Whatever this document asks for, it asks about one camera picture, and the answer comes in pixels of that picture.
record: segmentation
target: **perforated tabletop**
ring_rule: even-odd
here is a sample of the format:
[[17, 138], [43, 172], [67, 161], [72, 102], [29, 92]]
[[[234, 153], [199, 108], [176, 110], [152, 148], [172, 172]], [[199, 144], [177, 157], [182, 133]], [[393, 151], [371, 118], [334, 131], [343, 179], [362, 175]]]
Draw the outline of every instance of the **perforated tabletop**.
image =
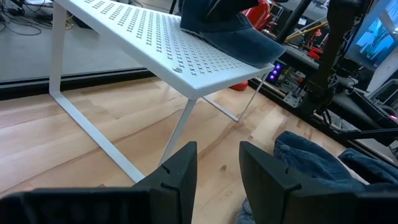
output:
[[57, 2], [187, 98], [208, 95], [274, 68], [272, 64], [254, 68], [181, 31], [178, 16], [108, 0]]

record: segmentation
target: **blue cap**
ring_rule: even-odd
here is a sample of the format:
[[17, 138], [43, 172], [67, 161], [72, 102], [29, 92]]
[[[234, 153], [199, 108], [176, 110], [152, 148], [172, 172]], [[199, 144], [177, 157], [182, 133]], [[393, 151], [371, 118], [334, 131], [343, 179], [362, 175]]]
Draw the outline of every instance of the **blue cap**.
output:
[[253, 4], [252, 0], [229, 0], [229, 5], [225, 1], [180, 0], [180, 28], [256, 68], [264, 68], [285, 52], [282, 45], [254, 29], [240, 12], [244, 7], [252, 6], [241, 2]]

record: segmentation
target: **denim fabric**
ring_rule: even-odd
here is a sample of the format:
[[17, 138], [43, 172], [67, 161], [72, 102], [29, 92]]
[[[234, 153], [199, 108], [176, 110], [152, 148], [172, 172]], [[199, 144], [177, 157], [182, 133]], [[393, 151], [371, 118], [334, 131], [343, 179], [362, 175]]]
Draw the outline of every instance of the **denim fabric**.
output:
[[282, 45], [255, 30], [241, 12], [225, 17], [227, 19], [206, 18], [211, 4], [212, 0], [180, 1], [181, 29], [257, 68], [264, 68], [285, 52]]
[[372, 159], [354, 149], [345, 150], [338, 158], [370, 184], [398, 184], [398, 169], [383, 161]]
[[[372, 173], [372, 175], [379, 177], [379, 180], [382, 181], [364, 185], [354, 179], [341, 162], [324, 148], [289, 131], [283, 132], [275, 140], [274, 156], [290, 167], [294, 167], [308, 177], [316, 179], [319, 183], [333, 189], [357, 192], [398, 192], [398, 170], [395, 167], [368, 158], [353, 149], [348, 149], [339, 158], [359, 175], [361, 174], [358, 172], [358, 168], [361, 168], [366, 170], [366, 173]], [[236, 223], [254, 224], [247, 199], [243, 202]]]

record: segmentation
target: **screen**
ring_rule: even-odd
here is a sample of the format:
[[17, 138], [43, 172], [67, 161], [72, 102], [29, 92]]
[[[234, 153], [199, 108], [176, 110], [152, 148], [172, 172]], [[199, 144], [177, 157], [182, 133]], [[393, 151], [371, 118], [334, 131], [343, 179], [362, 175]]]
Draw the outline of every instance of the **screen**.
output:
[[362, 66], [377, 68], [397, 46], [398, 0], [392, 0], [381, 10], [365, 18], [347, 56]]

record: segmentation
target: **hardwood floor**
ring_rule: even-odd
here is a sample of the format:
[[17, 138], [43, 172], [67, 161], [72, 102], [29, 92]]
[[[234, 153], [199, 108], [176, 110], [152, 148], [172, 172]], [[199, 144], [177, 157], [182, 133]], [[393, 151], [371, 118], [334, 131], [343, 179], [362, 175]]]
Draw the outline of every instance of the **hardwood floor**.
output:
[[[254, 90], [211, 97], [240, 114]], [[150, 174], [186, 98], [157, 78], [66, 91], [65, 96], [140, 171]], [[337, 156], [344, 147], [257, 95], [240, 123], [203, 100], [193, 109], [175, 148], [198, 143], [194, 223], [233, 223], [245, 198], [240, 141], [272, 152], [284, 130], [311, 139]], [[37, 187], [132, 186], [134, 183], [49, 95], [0, 101], [1, 195]]]

